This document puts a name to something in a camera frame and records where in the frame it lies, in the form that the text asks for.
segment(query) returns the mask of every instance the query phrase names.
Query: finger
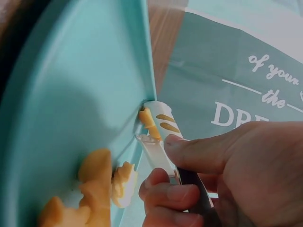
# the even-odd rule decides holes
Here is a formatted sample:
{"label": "finger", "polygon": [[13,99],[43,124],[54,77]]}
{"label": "finger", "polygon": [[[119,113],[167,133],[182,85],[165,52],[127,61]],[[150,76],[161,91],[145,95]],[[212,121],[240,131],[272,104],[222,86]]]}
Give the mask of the finger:
{"label": "finger", "polygon": [[156,168],[151,174],[143,181],[139,189],[139,197],[141,200],[145,200],[147,191],[153,186],[159,183],[169,183],[169,176],[164,169]]}
{"label": "finger", "polygon": [[158,206],[178,211],[187,210],[197,203],[199,194],[196,185],[160,183],[147,192],[144,201],[145,213]]}
{"label": "finger", "polygon": [[198,174],[208,192],[217,193],[219,175]]}
{"label": "finger", "polygon": [[233,146],[248,131],[256,128],[260,122],[250,122],[223,135],[199,139],[184,140],[169,135],[164,142],[165,151],[170,160],[178,167],[204,174],[222,174],[232,155]]}
{"label": "finger", "polygon": [[198,214],[183,213],[164,207],[155,207],[146,216],[143,227],[202,227],[203,218]]}

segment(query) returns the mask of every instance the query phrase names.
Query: white line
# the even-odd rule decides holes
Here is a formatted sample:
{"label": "white line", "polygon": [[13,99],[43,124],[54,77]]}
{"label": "white line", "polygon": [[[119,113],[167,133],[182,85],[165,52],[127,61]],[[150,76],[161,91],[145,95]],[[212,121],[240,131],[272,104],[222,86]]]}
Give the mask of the white line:
{"label": "white line", "polygon": [[256,90],[251,89],[251,88],[246,87],[246,86],[243,86],[243,85],[241,85],[241,84],[236,84],[236,83],[234,83],[234,82],[231,82],[231,81],[228,81],[228,80],[225,80],[225,79],[222,79],[222,81],[225,82],[225,83],[232,84],[232,85],[237,86],[237,87],[244,88],[244,89],[246,89],[246,90],[248,90],[248,91],[252,91],[252,92],[254,92],[254,93],[257,93],[258,95],[261,95],[261,94],[262,94],[262,93],[259,92],[259,91],[256,91]]}
{"label": "white line", "polygon": [[303,110],[301,110],[301,109],[299,109],[299,108],[297,108],[297,107],[295,107],[295,106],[293,106],[293,105],[286,104],[286,106],[288,106],[288,107],[290,107],[290,108],[293,108],[294,110],[296,110],[296,111],[299,111],[299,112],[303,113]]}

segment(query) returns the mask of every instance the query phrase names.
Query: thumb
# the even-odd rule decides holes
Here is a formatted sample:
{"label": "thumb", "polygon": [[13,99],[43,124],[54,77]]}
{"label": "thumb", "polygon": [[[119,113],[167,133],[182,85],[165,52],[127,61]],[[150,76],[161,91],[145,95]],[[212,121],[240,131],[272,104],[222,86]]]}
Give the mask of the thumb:
{"label": "thumb", "polygon": [[240,126],[220,136],[192,141],[169,135],[164,141],[164,149],[169,159],[182,169],[220,175],[232,155],[233,145],[250,129]]}

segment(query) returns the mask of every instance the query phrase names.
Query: hand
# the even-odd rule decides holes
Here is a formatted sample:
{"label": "hand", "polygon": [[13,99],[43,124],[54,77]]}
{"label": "hand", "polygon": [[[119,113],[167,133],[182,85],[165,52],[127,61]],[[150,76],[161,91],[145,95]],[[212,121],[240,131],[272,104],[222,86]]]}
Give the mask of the hand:
{"label": "hand", "polygon": [[[223,226],[303,226],[303,122],[249,122],[226,134],[187,141],[165,140],[171,161],[201,173]],[[169,184],[155,169],[142,183],[143,227],[201,227],[183,213],[197,202],[194,185]]]}

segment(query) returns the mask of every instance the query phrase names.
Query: fingernail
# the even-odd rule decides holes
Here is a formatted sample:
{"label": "fingernail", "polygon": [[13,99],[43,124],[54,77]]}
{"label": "fingernail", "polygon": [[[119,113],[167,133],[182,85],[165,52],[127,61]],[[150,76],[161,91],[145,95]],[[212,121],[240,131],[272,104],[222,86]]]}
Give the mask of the fingernail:
{"label": "fingernail", "polygon": [[179,227],[202,226],[202,216],[198,214],[178,213],[175,216],[175,223]]}
{"label": "fingernail", "polygon": [[176,135],[169,135],[166,137],[164,141],[165,149],[173,150],[178,149],[180,147],[180,142],[184,141],[183,138],[176,136]]}
{"label": "fingernail", "polygon": [[144,186],[145,186],[146,189],[149,189],[152,186],[152,184],[151,184],[151,182],[149,181],[148,178],[145,179]]}
{"label": "fingernail", "polygon": [[167,198],[171,201],[182,201],[193,185],[174,185],[168,188]]}

